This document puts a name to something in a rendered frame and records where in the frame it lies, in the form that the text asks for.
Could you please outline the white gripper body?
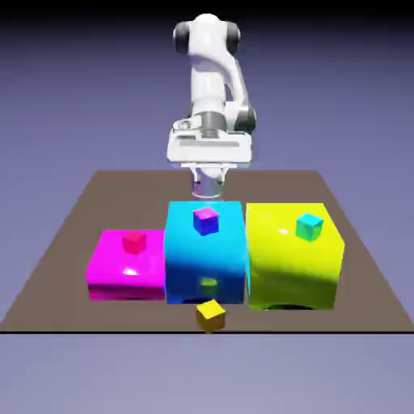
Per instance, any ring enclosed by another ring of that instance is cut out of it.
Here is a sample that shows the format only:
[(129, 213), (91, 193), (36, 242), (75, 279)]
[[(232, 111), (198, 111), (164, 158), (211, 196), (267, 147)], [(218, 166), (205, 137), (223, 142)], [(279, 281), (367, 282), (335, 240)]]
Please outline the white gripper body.
[(167, 144), (167, 160), (179, 165), (246, 167), (252, 159), (248, 133), (218, 131), (218, 137), (201, 136), (199, 129), (172, 130)]

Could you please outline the small purple cube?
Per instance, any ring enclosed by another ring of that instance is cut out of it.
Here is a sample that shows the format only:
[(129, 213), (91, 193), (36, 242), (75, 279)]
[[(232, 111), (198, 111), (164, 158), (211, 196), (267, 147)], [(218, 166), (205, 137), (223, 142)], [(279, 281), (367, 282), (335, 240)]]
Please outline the small purple cube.
[(219, 213), (211, 207), (196, 209), (192, 213), (193, 227), (202, 236), (219, 231)]

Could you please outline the small red cube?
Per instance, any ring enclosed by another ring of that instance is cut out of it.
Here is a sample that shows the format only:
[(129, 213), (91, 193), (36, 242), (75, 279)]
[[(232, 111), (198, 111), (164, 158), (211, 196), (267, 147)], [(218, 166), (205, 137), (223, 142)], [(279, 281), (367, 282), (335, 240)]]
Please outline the small red cube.
[(146, 249), (146, 233), (141, 230), (129, 230), (122, 235), (122, 247), (126, 253), (139, 255)]

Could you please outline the small cyan cube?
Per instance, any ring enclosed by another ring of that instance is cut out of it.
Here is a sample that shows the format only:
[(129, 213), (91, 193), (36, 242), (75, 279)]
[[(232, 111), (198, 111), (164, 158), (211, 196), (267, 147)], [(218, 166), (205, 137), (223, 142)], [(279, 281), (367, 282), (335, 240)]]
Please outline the small cyan cube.
[(308, 242), (315, 241), (323, 229), (323, 219), (311, 213), (304, 213), (297, 218), (295, 235)]

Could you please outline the small yellow cube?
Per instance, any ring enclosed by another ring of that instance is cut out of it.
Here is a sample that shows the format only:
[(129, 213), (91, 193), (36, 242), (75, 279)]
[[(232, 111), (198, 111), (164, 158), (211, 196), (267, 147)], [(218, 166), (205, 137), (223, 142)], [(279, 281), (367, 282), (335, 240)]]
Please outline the small yellow cube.
[(222, 330), (226, 322), (226, 310), (215, 299), (197, 304), (196, 321), (204, 332)]

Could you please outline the large cyan box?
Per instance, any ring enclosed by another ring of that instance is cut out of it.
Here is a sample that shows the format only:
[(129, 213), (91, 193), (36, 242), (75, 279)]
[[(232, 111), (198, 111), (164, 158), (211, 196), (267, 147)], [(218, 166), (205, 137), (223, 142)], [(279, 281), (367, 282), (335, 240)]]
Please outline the large cyan box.
[[(219, 231), (200, 235), (192, 213), (211, 207)], [(215, 299), (242, 304), (248, 254), (242, 205), (238, 201), (172, 201), (164, 234), (166, 296), (169, 304)]]

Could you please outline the large yellow box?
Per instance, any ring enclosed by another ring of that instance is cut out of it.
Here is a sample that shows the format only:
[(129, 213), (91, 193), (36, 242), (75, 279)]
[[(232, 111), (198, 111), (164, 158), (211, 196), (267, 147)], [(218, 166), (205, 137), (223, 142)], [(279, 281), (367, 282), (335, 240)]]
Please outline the large yellow box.
[[(297, 218), (304, 213), (323, 219), (313, 242), (295, 235)], [(249, 202), (246, 234), (251, 309), (334, 308), (345, 243), (323, 203)]]

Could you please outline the large magenta box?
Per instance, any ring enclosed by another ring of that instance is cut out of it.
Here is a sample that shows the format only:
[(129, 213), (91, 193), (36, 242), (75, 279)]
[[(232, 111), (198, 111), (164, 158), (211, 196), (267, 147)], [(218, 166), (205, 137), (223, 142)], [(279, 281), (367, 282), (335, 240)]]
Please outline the large magenta box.
[(86, 269), (91, 300), (148, 300), (165, 298), (164, 231), (146, 233), (146, 249), (126, 253), (122, 235), (129, 230), (104, 230)]

